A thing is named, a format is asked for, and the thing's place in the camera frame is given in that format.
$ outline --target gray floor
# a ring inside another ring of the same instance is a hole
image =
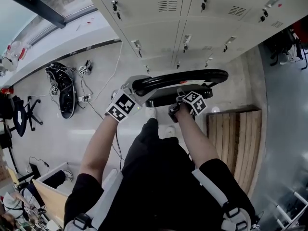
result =
[[[114,72],[120,46],[121,43],[103,46],[66,58],[62,60],[62,63],[66,66],[78,67],[84,64],[87,59],[91,59],[93,62],[93,72],[91,75],[85,76],[84,79],[93,90],[94,97],[96,97],[99,90],[101,90],[107,79]],[[213,88],[214,97],[206,101],[208,105],[207,111],[211,112],[214,106],[224,111],[238,109],[250,104],[251,91],[249,77],[247,77],[246,59],[239,57],[226,65],[220,66],[220,68],[227,70],[230,77],[226,82]],[[98,99],[92,102],[97,112],[103,115],[109,104],[112,91],[118,89],[128,77],[140,74],[147,74],[145,68],[139,66],[138,63],[127,56],[123,47],[115,77],[111,79]],[[150,73],[150,75],[161,74],[159,72]],[[81,79],[76,76],[77,90],[79,95],[82,95],[80,83]],[[84,110],[77,107],[76,113],[71,119],[63,119],[57,105],[49,96],[49,90],[50,83],[47,80],[47,74],[44,69],[15,85],[14,93],[21,99],[26,100],[28,95],[47,96],[40,97],[42,102],[34,110],[35,115],[43,120],[44,125],[35,124],[36,131],[34,132],[27,127],[23,137],[19,137],[16,132],[13,132],[13,155],[22,174],[26,173],[29,157],[35,156],[48,162],[51,168],[67,161],[76,175],[86,146],[101,119],[89,105]],[[179,138],[181,145],[185,147],[178,125],[174,124],[167,114],[167,107],[160,107],[157,114],[160,124],[160,136],[163,136],[167,126],[174,125],[176,127],[176,136]],[[200,126],[204,125],[203,121],[202,117],[198,118]],[[145,113],[144,110],[141,110],[134,117],[127,119],[119,125],[119,144],[124,158],[145,122]],[[35,160],[33,162],[38,165],[41,173],[47,171],[40,162]],[[108,173],[115,167],[119,167],[119,157],[112,150],[105,172]]]
[[[273,231],[281,230],[277,218],[285,222],[276,205],[288,211],[296,201],[293,191],[308,196],[308,70],[300,70],[305,61],[270,66],[268,50],[260,46],[260,52],[268,102],[267,134],[252,202],[257,214],[264,211],[261,230]]]

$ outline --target locker vent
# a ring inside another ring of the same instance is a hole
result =
[[[241,16],[245,11],[246,11],[246,9],[244,9],[244,8],[233,6],[230,9],[230,11],[228,12],[228,14],[236,15],[236,16]]]
[[[204,46],[202,49],[210,51],[212,49],[212,46]]]
[[[276,21],[275,23],[272,24],[272,26],[275,27],[275,28],[279,28],[282,25],[283,25],[283,23],[280,22],[280,21]]]
[[[178,8],[178,1],[160,1],[158,2],[158,11],[176,11]]]

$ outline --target black t-shirt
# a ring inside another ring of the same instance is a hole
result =
[[[123,180],[99,231],[109,230],[220,230],[223,212],[217,201],[192,175],[194,166],[180,147],[158,147],[126,167]],[[255,210],[228,167],[212,159],[200,167],[227,196],[245,209],[251,219]],[[65,204],[64,224],[86,213],[103,189],[88,175],[78,175]]]

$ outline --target black office chair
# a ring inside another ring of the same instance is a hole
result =
[[[42,121],[39,121],[33,115],[33,109],[37,103],[40,103],[40,99],[36,99],[34,104],[30,106],[31,96],[27,99],[27,104],[24,106],[24,101],[21,100],[19,97],[13,97],[14,103],[14,115],[13,115],[13,122],[15,127],[10,128],[10,132],[16,130],[20,137],[22,137],[26,130],[27,120],[29,121],[31,131],[35,131],[35,128],[32,126],[32,119],[35,120],[40,125],[43,125]]]

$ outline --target wooden pallet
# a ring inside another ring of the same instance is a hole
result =
[[[210,114],[207,136],[245,193],[257,164],[261,136],[261,111]]]

